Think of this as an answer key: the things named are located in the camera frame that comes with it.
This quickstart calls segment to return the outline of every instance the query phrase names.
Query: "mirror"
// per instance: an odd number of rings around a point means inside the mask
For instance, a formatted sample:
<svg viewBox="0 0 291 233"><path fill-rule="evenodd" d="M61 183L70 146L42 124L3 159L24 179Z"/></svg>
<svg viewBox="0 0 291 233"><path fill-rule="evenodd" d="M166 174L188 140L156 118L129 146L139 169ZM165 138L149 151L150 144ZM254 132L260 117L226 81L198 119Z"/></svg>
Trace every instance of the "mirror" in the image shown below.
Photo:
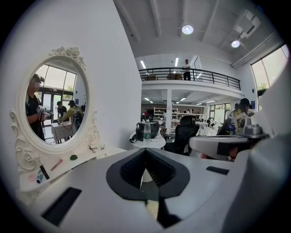
<svg viewBox="0 0 291 233"><path fill-rule="evenodd" d="M31 75L25 96L27 121L39 139L61 144L80 128L86 102L84 78L73 63L50 61Z"/></svg>

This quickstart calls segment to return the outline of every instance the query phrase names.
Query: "white column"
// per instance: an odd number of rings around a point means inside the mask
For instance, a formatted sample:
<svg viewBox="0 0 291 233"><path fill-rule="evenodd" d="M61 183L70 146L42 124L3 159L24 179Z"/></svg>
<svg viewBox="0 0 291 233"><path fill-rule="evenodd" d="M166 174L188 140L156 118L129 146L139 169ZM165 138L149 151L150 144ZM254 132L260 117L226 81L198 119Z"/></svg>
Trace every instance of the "white column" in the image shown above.
<svg viewBox="0 0 291 233"><path fill-rule="evenodd" d="M166 128L167 133L171 132L172 124L172 89L167 90L167 115L166 115Z"/></svg>

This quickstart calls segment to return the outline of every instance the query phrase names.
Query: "balcony railing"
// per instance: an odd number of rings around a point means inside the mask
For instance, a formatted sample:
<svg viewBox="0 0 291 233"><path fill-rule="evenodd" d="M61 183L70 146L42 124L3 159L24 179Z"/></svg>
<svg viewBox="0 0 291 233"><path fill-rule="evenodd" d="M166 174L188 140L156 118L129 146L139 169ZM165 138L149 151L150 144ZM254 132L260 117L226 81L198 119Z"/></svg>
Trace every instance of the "balcony railing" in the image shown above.
<svg viewBox="0 0 291 233"><path fill-rule="evenodd" d="M214 83L222 86L228 86L237 90L241 89L240 80L229 77L223 74L204 71L198 69L188 69L177 67L163 67L153 69L139 70L142 81L153 81L153 80L187 80L187 81L198 81Z"/></svg>

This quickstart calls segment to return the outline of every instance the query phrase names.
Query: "checkered tablecloth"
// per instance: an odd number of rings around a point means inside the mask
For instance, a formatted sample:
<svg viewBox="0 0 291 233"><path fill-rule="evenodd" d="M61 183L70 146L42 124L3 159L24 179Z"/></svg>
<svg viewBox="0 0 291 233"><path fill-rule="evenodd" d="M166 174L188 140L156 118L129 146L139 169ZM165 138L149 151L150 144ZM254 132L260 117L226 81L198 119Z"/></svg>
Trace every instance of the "checkered tablecloth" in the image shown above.
<svg viewBox="0 0 291 233"><path fill-rule="evenodd" d="M58 123L51 124L51 133L54 135L55 142L58 143L58 140L73 136L73 127L70 122L63 122L58 125Z"/></svg>

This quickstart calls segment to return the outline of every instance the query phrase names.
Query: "tree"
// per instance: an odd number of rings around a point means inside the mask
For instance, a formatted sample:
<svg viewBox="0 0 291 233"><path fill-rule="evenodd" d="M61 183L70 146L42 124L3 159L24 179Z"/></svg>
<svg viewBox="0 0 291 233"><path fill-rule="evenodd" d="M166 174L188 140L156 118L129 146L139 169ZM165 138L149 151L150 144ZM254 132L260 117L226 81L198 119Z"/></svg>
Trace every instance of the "tree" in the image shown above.
<svg viewBox="0 0 291 233"><path fill-rule="evenodd" d="M74 91L74 88L73 88L73 86L72 85L68 85L67 86L67 90L69 90L69 91ZM65 99L71 99L72 98L72 96L70 96L70 95L64 95L64 98Z"/></svg>
<svg viewBox="0 0 291 233"><path fill-rule="evenodd" d="M258 91L263 89L267 89L267 84L265 82L258 84Z"/></svg>

